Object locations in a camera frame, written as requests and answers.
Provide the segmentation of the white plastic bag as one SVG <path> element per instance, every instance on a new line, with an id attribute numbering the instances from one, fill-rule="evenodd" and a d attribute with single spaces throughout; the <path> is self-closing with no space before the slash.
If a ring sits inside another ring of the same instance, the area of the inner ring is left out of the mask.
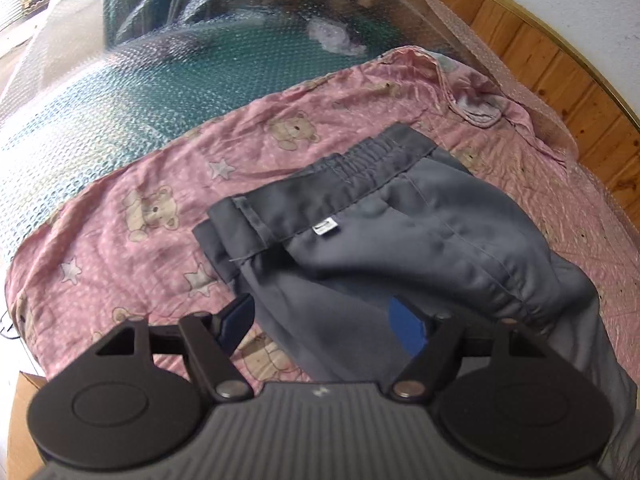
<path id="1" fill-rule="evenodd" d="M 307 25 L 307 35 L 326 52 L 346 56 L 363 56 L 367 53 L 367 47 L 352 40 L 347 27 L 339 22 L 312 18 Z"/>

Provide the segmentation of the clear bubble wrap sheet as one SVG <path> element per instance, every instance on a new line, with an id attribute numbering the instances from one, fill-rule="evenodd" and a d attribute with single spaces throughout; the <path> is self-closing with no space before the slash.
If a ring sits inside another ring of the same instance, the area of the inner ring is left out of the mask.
<path id="1" fill-rule="evenodd" d="M 471 65 L 541 127 L 562 119 L 440 0 L 1 0 L 1 258 L 86 185 L 209 118 L 414 44 Z M 326 52 L 312 18 L 363 56 Z"/>

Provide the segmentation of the grey trousers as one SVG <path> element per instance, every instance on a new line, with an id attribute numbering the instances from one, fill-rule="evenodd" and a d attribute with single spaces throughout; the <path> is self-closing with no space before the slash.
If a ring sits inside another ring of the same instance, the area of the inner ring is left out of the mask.
<path id="1" fill-rule="evenodd" d="M 602 468 L 639 474 L 637 388 L 618 364 L 596 286 L 520 206 L 403 124 L 213 204 L 194 236 L 218 276 L 310 377 L 389 385 L 410 356 L 394 297 L 428 314 L 514 318 L 612 404 Z"/>

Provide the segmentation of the wooden headboard with gold trim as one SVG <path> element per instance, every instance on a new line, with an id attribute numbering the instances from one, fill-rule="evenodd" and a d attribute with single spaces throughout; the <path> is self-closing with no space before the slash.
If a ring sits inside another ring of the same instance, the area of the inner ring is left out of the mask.
<path id="1" fill-rule="evenodd" d="M 512 0 L 440 0 L 570 130 L 578 160 L 639 223 L 639 117 L 568 42 Z"/>

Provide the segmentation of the pink teddy bear quilt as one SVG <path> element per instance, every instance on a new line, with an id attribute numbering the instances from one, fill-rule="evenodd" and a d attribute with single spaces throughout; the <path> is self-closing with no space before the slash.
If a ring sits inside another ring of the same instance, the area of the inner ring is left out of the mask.
<path id="1" fill-rule="evenodd" d="M 206 122 L 93 183 L 17 251 L 11 313 L 53 377 L 130 316 L 249 292 L 235 363 L 391 382 L 390 302 L 516 318 L 617 404 L 639 369 L 639 252 L 590 179 L 476 70 L 400 48 Z"/>

